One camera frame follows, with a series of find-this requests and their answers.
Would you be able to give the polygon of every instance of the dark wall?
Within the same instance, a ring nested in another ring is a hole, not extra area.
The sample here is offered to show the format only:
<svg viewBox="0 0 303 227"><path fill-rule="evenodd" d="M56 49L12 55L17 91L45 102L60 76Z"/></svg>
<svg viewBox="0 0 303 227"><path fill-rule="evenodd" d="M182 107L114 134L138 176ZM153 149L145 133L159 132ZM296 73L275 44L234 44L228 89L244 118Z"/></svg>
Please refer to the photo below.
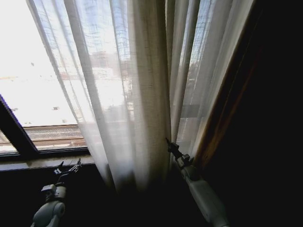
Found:
<svg viewBox="0 0 303 227"><path fill-rule="evenodd" d="M275 74L264 46L260 61L213 158L203 175L224 202L231 226L267 226L272 222L279 183L273 165L282 151L281 102Z"/></svg>
<svg viewBox="0 0 303 227"><path fill-rule="evenodd" d="M0 179L0 225L18 227L31 225L44 203L40 190L57 180L47 168L1 172ZM105 187L96 167L87 165L70 183L60 226L181 226L189 221L205 222L177 170L173 169L165 185L117 196Z"/></svg>

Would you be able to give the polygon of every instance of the window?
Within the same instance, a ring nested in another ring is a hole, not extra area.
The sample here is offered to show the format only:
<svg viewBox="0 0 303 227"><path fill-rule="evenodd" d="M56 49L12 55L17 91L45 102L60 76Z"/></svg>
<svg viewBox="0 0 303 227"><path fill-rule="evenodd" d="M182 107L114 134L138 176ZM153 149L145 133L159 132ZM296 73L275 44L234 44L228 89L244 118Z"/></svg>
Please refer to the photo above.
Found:
<svg viewBox="0 0 303 227"><path fill-rule="evenodd" d="M10 143L8 138L0 131L0 155L1 154L16 154L16 148Z"/></svg>
<svg viewBox="0 0 303 227"><path fill-rule="evenodd" d="M26 1L7 1L0 27L0 156L16 154L20 141L35 153L86 149ZM20 132L7 135L9 127Z"/></svg>

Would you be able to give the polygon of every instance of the window sill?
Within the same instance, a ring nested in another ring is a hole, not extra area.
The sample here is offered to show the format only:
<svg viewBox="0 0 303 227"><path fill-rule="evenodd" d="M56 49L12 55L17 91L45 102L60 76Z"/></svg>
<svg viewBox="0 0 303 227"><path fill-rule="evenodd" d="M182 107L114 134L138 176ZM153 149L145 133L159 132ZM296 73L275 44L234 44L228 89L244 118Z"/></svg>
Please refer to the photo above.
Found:
<svg viewBox="0 0 303 227"><path fill-rule="evenodd" d="M35 160L26 160L26 161L0 162L0 171L56 167L62 161L64 161L63 166L73 166L73 165L77 164L79 158L81 158L81 163L84 165L94 163L94 160L91 155L52 157L52 158L42 158L42 159L35 159Z"/></svg>

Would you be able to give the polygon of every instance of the sheer curtain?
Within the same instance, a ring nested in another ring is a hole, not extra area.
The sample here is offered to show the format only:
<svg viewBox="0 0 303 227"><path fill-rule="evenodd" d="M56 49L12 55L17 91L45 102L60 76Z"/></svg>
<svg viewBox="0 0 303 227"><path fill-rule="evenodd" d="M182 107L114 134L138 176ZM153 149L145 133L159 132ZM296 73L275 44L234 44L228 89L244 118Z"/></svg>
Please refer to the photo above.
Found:
<svg viewBox="0 0 303 227"><path fill-rule="evenodd" d="M108 185L144 190L163 182L170 163L165 137L195 154L239 2L27 0Z"/></svg>

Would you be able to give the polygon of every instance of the curtain fold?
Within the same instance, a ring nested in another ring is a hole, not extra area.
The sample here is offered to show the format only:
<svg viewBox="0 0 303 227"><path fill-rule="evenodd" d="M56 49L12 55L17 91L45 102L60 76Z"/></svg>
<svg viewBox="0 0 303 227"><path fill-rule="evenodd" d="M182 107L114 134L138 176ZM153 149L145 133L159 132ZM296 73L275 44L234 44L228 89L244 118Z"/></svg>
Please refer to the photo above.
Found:
<svg viewBox="0 0 303 227"><path fill-rule="evenodd" d="M165 138L195 155L238 1L27 0L107 185L163 182Z"/></svg>

